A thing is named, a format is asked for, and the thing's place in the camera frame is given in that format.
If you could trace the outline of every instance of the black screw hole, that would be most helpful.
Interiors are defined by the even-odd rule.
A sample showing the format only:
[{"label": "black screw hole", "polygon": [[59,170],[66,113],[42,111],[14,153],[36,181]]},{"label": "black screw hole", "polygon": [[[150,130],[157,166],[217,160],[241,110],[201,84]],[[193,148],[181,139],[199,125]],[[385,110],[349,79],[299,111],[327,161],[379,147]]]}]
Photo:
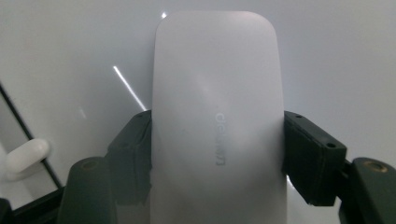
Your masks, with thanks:
[{"label": "black screw hole", "polygon": [[327,146],[327,147],[335,147],[335,144],[333,144],[333,143],[328,143],[328,144],[326,144],[326,146]]},{"label": "black screw hole", "polygon": [[84,164],[82,164],[82,169],[84,170],[91,170],[94,169],[96,167],[96,165],[98,164],[97,161],[87,161]]}]

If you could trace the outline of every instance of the white plug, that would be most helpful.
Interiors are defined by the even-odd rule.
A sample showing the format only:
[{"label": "white plug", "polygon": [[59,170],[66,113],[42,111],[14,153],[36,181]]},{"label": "white plug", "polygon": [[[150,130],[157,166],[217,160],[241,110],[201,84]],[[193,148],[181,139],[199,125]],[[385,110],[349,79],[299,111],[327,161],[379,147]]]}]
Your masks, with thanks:
[{"label": "white plug", "polygon": [[39,164],[50,154],[50,144],[44,139],[32,139],[15,148],[6,157],[8,180],[24,179],[42,169]]}]

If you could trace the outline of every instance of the white backdrop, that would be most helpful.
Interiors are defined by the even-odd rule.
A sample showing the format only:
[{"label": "white backdrop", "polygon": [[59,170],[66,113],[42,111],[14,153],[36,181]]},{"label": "white backdrop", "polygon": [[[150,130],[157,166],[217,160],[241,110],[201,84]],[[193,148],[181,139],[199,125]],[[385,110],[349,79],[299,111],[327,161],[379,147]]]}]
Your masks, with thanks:
[{"label": "white backdrop", "polygon": [[[0,81],[34,136],[50,141],[64,183],[142,110],[113,66],[150,108],[155,29],[181,9],[263,15],[276,29],[285,108],[346,144],[349,159],[396,166],[394,1],[2,0]],[[335,210],[308,215],[318,209],[299,200],[291,194],[290,223],[337,223]]]}]

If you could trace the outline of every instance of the white plastic casing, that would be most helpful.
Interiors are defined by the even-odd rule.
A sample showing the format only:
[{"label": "white plastic casing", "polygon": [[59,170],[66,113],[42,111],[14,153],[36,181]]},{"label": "white plastic casing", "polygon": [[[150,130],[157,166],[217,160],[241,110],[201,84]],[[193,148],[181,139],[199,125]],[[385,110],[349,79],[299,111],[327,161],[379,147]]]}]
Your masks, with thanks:
[{"label": "white plastic casing", "polygon": [[286,223],[276,33],[251,12],[184,11],[157,29],[152,224]]},{"label": "white plastic casing", "polygon": [[32,139],[7,154],[8,180],[20,180],[40,171],[39,163],[50,154],[50,145],[44,139]]}]

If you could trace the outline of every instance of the black holder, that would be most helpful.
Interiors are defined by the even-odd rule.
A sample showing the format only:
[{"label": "black holder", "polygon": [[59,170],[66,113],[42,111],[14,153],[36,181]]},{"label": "black holder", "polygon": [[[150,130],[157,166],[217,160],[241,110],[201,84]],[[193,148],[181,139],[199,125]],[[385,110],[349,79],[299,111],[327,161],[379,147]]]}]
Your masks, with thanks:
[{"label": "black holder", "polygon": [[[333,206],[339,197],[342,224],[396,223],[393,167],[368,158],[347,161],[342,143],[299,114],[285,111],[284,131],[283,172],[307,203]],[[104,158],[77,162],[65,189],[15,211],[0,200],[0,224],[115,224],[115,203],[146,203],[150,169],[151,111],[146,111],[128,122]]]}]

